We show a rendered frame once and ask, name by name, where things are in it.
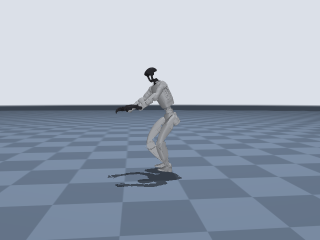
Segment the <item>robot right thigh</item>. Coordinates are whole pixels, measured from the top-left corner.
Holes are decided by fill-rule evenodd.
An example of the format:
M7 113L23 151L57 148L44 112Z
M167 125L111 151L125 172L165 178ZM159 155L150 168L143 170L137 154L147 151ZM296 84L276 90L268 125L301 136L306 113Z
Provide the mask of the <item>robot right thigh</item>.
M155 147L155 142L153 141L153 138L158 135L158 133L162 128L161 125L163 126L164 123L165 123L165 118L161 117L151 128L146 141L146 145L149 149L152 149Z

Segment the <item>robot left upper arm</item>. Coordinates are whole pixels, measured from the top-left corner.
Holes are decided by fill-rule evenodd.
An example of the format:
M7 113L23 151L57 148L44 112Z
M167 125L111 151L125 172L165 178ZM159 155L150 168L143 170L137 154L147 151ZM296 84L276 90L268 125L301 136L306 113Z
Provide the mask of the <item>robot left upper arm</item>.
M166 89L167 84L163 81L160 82L158 88L156 89L156 95L152 98L153 101L157 101L162 92Z

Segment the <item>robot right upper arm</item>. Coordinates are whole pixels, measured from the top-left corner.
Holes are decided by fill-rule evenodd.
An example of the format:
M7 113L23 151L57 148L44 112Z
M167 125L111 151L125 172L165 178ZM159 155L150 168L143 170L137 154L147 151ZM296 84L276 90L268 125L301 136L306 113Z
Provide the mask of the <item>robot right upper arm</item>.
M152 90L151 90L151 87L149 87L148 91L144 94L143 97L141 97L138 101L140 102L140 104L142 104L145 100L147 100L153 93L152 93Z

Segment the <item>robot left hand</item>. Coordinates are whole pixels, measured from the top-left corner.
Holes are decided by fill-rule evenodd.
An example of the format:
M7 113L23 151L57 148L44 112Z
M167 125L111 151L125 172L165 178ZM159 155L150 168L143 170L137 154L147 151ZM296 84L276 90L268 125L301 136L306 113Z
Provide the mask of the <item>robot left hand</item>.
M128 108L131 108L131 109L136 108L137 110L142 110L142 107L141 107L141 106L138 106L138 104L137 104L137 105L134 105L134 104L126 105L126 106L123 108L123 110L125 111L125 110L128 109Z

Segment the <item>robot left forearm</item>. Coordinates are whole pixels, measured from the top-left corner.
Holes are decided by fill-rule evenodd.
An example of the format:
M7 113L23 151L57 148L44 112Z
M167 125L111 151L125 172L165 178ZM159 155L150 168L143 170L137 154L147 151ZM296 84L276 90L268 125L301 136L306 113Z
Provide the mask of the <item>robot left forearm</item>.
M142 104L139 104L139 107L142 107L142 109L139 111L142 111L144 108L146 108L148 105L153 103L152 98L156 95L156 93L153 93L150 97L147 98L147 100L145 100Z

